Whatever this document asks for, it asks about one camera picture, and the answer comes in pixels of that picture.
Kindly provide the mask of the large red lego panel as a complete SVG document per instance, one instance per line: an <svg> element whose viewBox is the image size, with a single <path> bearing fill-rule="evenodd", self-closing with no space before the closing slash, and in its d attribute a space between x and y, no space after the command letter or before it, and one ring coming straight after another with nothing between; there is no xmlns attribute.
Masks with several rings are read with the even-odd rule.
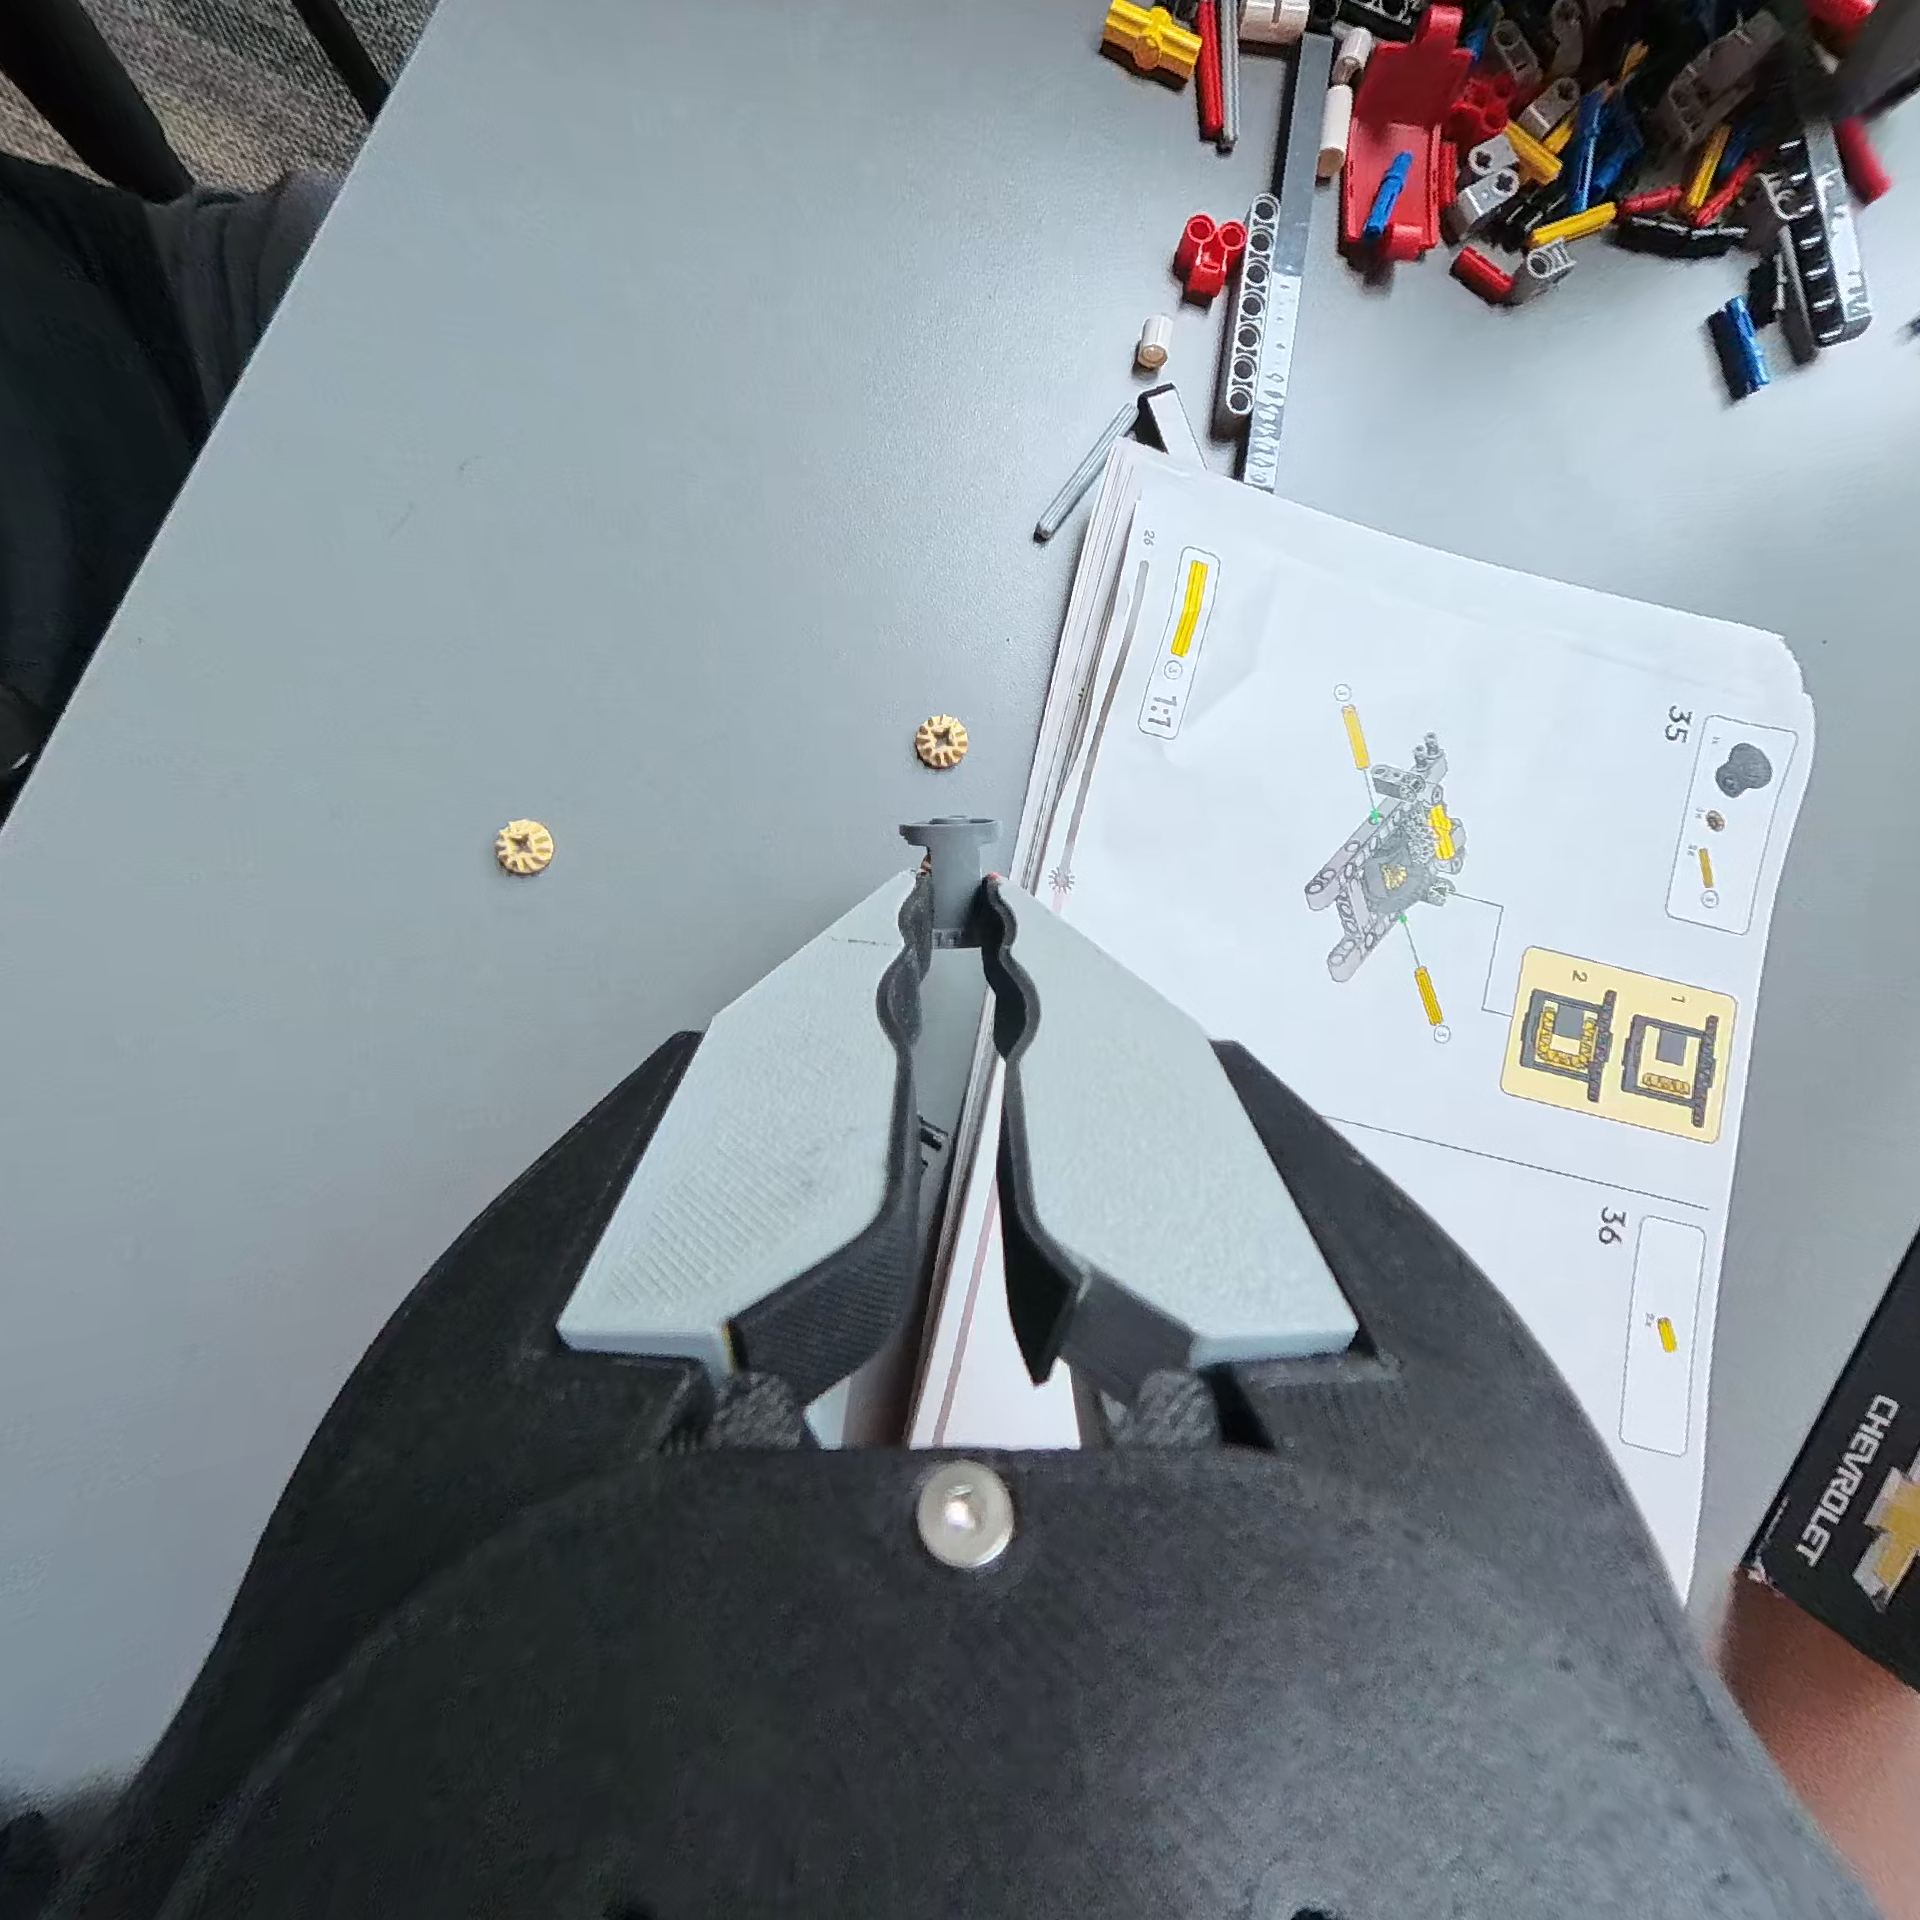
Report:
<svg viewBox="0 0 1920 1920"><path fill-rule="evenodd" d="M1444 128L1475 62L1460 33L1459 6L1431 6L1408 42L1379 44L1361 72L1340 238L1372 265L1418 261L1440 239Z"/></svg>

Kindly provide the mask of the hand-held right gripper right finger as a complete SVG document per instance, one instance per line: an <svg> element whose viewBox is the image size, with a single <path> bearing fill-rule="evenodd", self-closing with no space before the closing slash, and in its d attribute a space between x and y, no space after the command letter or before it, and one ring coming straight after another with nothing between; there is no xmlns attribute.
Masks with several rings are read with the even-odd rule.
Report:
<svg viewBox="0 0 1920 1920"><path fill-rule="evenodd" d="M1093 1444L1157 1375L1327 1371L1361 1318L1225 1052L1005 876L978 890L1001 1067L1005 1444Z"/></svg>

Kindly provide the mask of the pile of loose lego pieces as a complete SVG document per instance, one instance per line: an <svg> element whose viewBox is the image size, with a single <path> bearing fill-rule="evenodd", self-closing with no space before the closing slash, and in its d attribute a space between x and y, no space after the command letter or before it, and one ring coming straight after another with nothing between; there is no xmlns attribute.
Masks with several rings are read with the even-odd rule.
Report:
<svg viewBox="0 0 1920 1920"><path fill-rule="evenodd" d="M1733 402L1860 339L1876 315L1860 216L1892 187L1875 128L1917 97L1917 3L1526 1L1460 9L1472 64L1444 125L1439 243L1367 261L1340 238L1362 69L1439 3L1309 3L1332 40L1318 179L1371 292L1423 261L1488 310L1565 285L1588 255L1730 261L1702 324Z"/></svg>

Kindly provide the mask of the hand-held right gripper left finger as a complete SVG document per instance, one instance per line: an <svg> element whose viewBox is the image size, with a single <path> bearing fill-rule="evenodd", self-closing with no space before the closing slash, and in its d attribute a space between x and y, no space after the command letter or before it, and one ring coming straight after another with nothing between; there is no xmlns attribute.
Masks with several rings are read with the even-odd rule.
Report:
<svg viewBox="0 0 1920 1920"><path fill-rule="evenodd" d="M558 1313L583 1353L779 1379L805 1410L894 1338L923 1186L925 876L909 868L699 1037Z"/></svg>

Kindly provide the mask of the lego instruction booklet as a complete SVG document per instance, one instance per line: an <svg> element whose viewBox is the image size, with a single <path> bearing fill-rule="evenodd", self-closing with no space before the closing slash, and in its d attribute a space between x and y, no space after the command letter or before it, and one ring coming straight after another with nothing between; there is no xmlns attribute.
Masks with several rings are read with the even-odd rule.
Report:
<svg viewBox="0 0 1920 1920"><path fill-rule="evenodd" d="M1687 1592L1773 906L1779 636L1115 455L1007 879L1237 1043L1472 1260ZM911 1439L1005 1444L1001 1067Z"/></svg>

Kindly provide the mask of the black lego set box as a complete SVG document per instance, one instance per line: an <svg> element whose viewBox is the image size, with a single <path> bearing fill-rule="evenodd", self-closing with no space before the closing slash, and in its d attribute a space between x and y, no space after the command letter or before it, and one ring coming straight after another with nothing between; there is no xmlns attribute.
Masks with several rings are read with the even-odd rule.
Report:
<svg viewBox="0 0 1920 1920"><path fill-rule="evenodd" d="M1911 1244L1745 1569L1919 1687L1919 1244Z"/></svg>

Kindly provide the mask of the black office chair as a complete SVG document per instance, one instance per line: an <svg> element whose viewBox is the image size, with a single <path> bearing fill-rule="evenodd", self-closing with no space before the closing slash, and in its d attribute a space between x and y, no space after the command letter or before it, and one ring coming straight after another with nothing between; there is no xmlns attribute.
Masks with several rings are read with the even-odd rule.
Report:
<svg viewBox="0 0 1920 1920"><path fill-rule="evenodd" d="M274 7L300 20L316 57L372 124L393 82L356 33L349 9L338 1ZM2 73L99 179L151 203L179 200L195 185L162 117L87 3L5 1Z"/></svg>

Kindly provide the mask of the long grey lego strip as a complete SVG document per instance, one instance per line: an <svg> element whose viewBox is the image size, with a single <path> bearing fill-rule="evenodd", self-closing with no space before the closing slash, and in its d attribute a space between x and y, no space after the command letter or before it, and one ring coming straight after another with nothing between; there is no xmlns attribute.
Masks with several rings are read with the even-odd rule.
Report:
<svg viewBox="0 0 1920 1920"><path fill-rule="evenodd" d="M1250 203L1254 221L1245 265L1254 271L1250 324L1256 342L1238 350L1253 362L1241 428L1241 479L1267 493L1281 488L1330 79L1332 37L1309 31L1292 52L1269 190Z"/></svg>

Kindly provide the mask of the grey lego differential piece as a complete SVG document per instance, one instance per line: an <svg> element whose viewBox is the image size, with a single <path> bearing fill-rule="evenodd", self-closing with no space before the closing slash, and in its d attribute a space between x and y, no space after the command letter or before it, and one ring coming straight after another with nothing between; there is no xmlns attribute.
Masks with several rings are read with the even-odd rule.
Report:
<svg viewBox="0 0 1920 1920"><path fill-rule="evenodd" d="M980 937L982 888L996 873L1001 819L948 813L900 824L898 836L923 851L921 878L927 892L930 950L974 948Z"/></svg>

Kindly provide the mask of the yellow lego connector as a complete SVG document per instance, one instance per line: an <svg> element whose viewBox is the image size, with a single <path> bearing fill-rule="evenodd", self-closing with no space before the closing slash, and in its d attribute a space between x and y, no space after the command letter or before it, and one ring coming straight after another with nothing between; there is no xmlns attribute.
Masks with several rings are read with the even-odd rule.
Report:
<svg viewBox="0 0 1920 1920"><path fill-rule="evenodd" d="M1106 6L1101 49L1143 77L1185 88L1204 48L1207 40L1195 23L1190 3L1111 1Z"/></svg>

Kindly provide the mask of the light grey lego axle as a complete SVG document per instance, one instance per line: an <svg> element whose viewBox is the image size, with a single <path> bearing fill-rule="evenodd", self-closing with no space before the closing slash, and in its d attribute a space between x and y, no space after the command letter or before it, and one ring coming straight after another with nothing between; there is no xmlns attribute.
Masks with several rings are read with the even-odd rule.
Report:
<svg viewBox="0 0 1920 1920"><path fill-rule="evenodd" d="M1130 437L1136 424L1139 402L1130 397L1099 429L1089 450L1076 460L1076 463L1069 470L1069 476L1046 502L1030 534L1036 543L1045 546L1056 538L1071 513L1103 477L1117 443Z"/></svg>

